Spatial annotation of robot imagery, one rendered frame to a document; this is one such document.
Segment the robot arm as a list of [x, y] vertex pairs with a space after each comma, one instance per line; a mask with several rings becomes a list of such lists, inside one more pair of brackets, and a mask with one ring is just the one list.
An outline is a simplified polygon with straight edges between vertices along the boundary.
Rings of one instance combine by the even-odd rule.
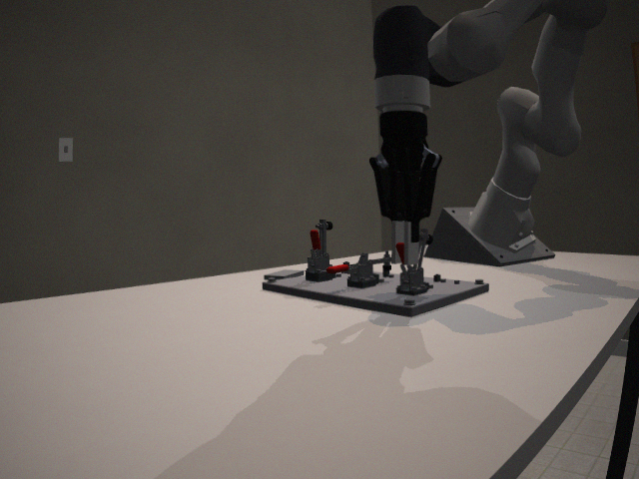
[[558, 157], [577, 149], [581, 127], [574, 83], [588, 30], [601, 23], [608, 7], [609, 0], [491, 0], [443, 27], [413, 5], [393, 6], [377, 16], [374, 105], [381, 115], [422, 113], [430, 109], [429, 84], [451, 87], [497, 69], [519, 28], [550, 14], [532, 63], [539, 96], [510, 87], [497, 102], [502, 153], [487, 192], [468, 213], [471, 231], [483, 241], [513, 253], [536, 241], [529, 210], [541, 171], [535, 144]]

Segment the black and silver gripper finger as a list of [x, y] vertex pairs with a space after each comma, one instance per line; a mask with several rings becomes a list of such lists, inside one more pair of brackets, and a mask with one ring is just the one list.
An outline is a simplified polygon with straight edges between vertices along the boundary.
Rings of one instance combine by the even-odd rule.
[[402, 262], [395, 245], [404, 242], [404, 176], [396, 171], [395, 149], [388, 149], [387, 159], [388, 164], [380, 153], [371, 157], [369, 163], [374, 171], [381, 215], [391, 220], [391, 263], [397, 264]]
[[409, 149], [400, 149], [405, 194], [405, 218], [402, 218], [404, 265], [418, 264], [419, 222], [430, 216], [437, 169], [442, 161], [441, 155], [435, 154], [427, 147], [424, 147], [422, 154], [422, 168], [420, 165], [412, 172], [409, 165]]

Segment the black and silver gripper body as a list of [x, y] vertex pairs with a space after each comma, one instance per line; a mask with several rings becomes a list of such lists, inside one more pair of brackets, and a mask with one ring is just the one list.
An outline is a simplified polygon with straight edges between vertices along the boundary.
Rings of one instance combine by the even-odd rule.
[[391, 111], [379, 116], [380, 135], [383, 143], [381, 153], [388, 163], [388, 149], [396, 150], [396, 171], [402, 172], [399, 150], [409, 149], [410, 170], [415, 172], [421, 165], [424, 147], [428, 148], [427, 117], [414, 111]]

